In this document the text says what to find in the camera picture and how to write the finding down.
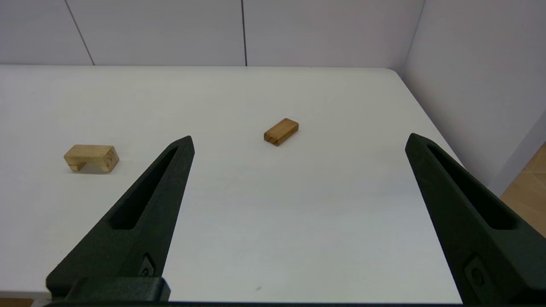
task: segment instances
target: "arch-shaped wooden block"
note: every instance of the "arch-shaped wooden block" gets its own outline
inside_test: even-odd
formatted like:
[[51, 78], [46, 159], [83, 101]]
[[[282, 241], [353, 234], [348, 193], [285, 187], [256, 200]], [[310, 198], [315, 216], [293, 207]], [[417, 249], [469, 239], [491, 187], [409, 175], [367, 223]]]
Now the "arch-shaped wooden block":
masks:
[[85, 163], [90, 162], [109, 173], [120, 158], [114, 147], [110, 145], [74, 145], [64, 154], [64, 160], [73, 172], [78, 172]]

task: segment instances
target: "rectangular wooden block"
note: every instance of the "rectangular wooden block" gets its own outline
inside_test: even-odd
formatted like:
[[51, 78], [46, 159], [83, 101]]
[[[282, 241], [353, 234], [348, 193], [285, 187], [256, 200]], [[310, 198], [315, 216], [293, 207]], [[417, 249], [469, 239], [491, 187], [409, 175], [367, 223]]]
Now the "rectangular wooden block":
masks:
[[292, 134], [298, 131], [300, 125], [289, 119], [283, 119], [278, 124], [264, 133], [264, 140], [275, 146], [279, 146], [286, 141]]
[[78, 172], [85, 163], [98, 165], [106, 173], [111, 172], [120, 158], [110, 145], [74, 145], [64, 154], [64, 160], [74, 172]]

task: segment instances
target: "white table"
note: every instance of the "white table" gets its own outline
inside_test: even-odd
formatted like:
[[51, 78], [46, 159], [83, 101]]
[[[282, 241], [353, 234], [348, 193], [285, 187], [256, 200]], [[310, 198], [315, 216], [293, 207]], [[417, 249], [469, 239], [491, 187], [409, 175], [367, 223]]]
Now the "white table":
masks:
[[[265, 142], [284, 117], [300, 131]], [[1, 296], [47, 298], [47, 274], [191, 135], [171, 300], [460, 303], [411, 132], [454, 156], [387, 69], [0, 66]], [[121, 161], [72, 173], [73, 144], [115, 145]]]

